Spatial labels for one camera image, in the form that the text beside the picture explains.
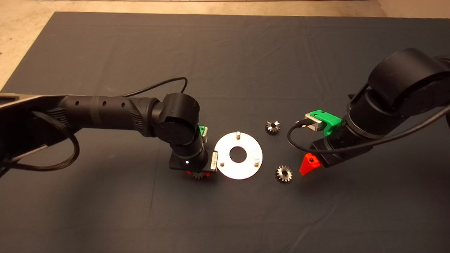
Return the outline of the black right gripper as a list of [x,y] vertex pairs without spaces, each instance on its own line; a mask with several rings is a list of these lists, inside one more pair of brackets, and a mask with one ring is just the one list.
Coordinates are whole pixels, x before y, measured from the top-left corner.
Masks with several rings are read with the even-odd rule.
[[[313,141],[310,145],[311,149],[315,150],[332,150],[341,149],[350,146],[357,145],[358,142],[353,143],[350,140],[345,139],[331,139],[329,137],[324,137],[322,139]],[[307,153],[304,155],[302,164],[299,168],[299,173],[302,176],[309,174],[311,171],[323,165],[325,168],[330,168],[339,163],[345,162],[347,160],[353,159],[354,157],[365,154],[373,149],[372,146],[365,147],[357,150],[346,151],[343,153],[333,153],[333,154],[319,154],[319,153]]]

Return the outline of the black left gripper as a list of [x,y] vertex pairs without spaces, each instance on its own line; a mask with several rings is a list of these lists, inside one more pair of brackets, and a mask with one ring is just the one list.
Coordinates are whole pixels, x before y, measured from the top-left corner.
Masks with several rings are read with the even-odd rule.
[[179,157],[172,152],[169,168],[172,170],[186,171],[188,175],[204,173],[204,176],[211,176],[216,173],[218,164],[218,152],[212,150],[201,150],[191,157]]

